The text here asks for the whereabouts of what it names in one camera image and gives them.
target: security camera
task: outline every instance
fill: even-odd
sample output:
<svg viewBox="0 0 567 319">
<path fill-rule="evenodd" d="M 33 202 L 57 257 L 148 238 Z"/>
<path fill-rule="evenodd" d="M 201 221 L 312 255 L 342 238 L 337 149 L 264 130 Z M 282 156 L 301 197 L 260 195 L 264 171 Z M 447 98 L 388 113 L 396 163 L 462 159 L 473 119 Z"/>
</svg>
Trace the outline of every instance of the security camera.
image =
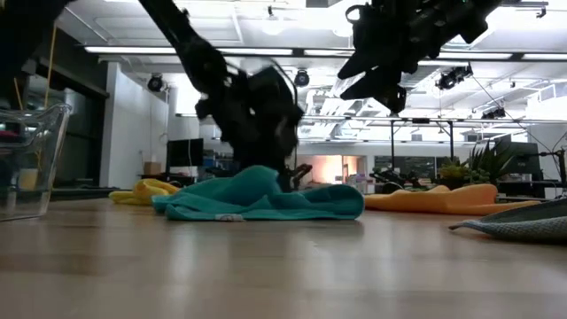
<svg viewBox="0 0 567 319">
<path fill-rule="evenodd" d="M 293 81 L 298 88 L 304 88 L 309 85 L 309 74 L 307 74 L 307 70 L 301 69 L 298 70 L 297 75 L 295 75 L 295 80 Z"/>
<path fill-rule="evenodd" d="M 163 92 L 167 89 L 167 84 L 163 81 L 163 74 L 152 74 L 148 81 L 148 90 L 156 93 Z"/>
</svg>

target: yellow cloth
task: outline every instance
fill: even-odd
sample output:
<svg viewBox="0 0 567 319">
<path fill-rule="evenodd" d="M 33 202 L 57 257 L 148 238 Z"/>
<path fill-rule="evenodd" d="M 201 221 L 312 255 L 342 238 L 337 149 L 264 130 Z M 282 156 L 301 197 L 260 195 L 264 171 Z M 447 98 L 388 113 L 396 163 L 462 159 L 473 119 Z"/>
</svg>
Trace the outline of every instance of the yellow cloth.
<svg viewBox="0 0 567 319">
<path fill-rule="evenodd" d="M 466 214 L 485 216 L 509 209 L 539 204 L 538 201 L 494 204 L 498 195 L 496 186 L 480 184 L 454 191 L 438 186 L 429 191 L 395 191 L 389 195 L 367 195 L 367 209 L 383 212 Z"/>
<path fill-rule="evenodd" d="M 143 179 L 134 185 L 133 191 L 113 191 L 108 195 L 114 204 L 150 206 L 153 195 L 173 195 L 179 189 L 156 179 Z"/>
</svg>

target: ceiling light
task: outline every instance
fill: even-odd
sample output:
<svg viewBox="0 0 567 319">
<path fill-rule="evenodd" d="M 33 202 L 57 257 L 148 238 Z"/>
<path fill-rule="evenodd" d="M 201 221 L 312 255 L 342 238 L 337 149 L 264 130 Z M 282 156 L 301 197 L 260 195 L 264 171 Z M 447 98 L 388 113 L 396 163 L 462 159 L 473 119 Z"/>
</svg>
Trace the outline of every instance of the ceiling light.
<svg viewBox="0 0 567 319">
<path fill-rule="evenodd" d="M 329 116 L 329 115 L 305 115 L 303 120 L 346 120 L 345 116 Z"/>
<path fill-rule="evenodd" d="M 440 60 L 423 60 L 417 62 L 419 66 L 468 66 L 468 62 L 461 61 L 440 61 Z"/>
<path fill-rule="evenodd" d="M 290 56 L 292 49 L 250 49 L 250 48 L 217 48 L 225 54 L 251 54 L 265 56 Z"/>
<path fill-rule="evenodd" d="M 524 60 L 530 60 L 530 59 L 567 60 L 567 54 L 561 54 L 561 53 L 551 53 L 551 54 L 529 53 L 529 54 L 524 55 L 524 57 L 522 59 L 524 59 Z"/>
<path fill-rule="evenodd" d="M 483 53 L 483 52 L 441 52 L 438 58 L 450 58 L 460 60 L 484 60 L 484 59 L 507 59 L 511 53 Z"/>
<path fill-rule="evenodd" d="M 306 56 L 349 58 L 353 53 L 354 50 L 305 50 Z"/>
<path fill-rule="evenodd" d="M 229 55 L 290 56 L 292 49 L 254 49 L 254 48 L 217 48 Z M 86 46 L 85 50 L 95 54 L 117 55 L 175 55 L 171 47 L 128 47 L 128 46 Z"/>
<path fill-rule="evenodd" d="M 170 47 L 86 46 L 85 50 L 95 54 L 175 54 L 175 49 Z"/>
</svg>

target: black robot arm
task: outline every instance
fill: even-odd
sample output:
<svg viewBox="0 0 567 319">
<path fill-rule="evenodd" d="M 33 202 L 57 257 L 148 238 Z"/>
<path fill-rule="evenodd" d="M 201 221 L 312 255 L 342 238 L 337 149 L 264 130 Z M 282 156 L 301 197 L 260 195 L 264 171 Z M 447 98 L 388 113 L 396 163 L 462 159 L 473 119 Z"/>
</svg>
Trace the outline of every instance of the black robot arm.
<svg viewBox="0 0 567 319">
<path fill-rule="evenodd" d="M 172 0 L 139 1 L 175 48 L 195 89 L 203 94 L 196 105 L 198 117 L 213 117 L 221 140 L 233 148 L 240 167 L 263 165 L 283 172 L 285 158 L 298 144 L 303 111 L 293 83 L 286 81 L 281 68 L 271 66 L 248 75 L 227 64 L 195 32 L 190 12 L 179 10 Z"/>
<path fill-rule="evenodd" d="M 0 8 L 0 89 L 12 80 L 43 39 L 55 19 L 74 0 L 5 0 Z"/>
<path fill-rule="evenodd" d="M 343 99 L 373 97 L 393 114 L 404 110 L 406 89 L 402 73 L 414 73 L 417 63 L 436 58 L 441 47 L 460 35 L 472 43 L 487 30 L 486 16 L 502 0 L 372 0 L 355 5 L 355 53 L 338 73 L 340 79 L 365 73 L 347 89 Z"/>
</svg>

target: monitor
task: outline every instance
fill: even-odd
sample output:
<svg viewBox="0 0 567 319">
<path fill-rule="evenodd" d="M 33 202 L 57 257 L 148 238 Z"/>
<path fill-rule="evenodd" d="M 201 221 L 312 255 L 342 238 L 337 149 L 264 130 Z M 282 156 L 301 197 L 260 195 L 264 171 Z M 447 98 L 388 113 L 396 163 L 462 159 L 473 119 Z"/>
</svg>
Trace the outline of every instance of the monitor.
<svg viewBox="0 0 567 319">
<path fill-rule="evenodd" d="M 504 168 L 507 174 L 535 174 L 541 173 L 540 156 L 536 143 L 501 142 L 498 144 L 500 152 L 512 151 L 514 157 Z"/>
</svg>

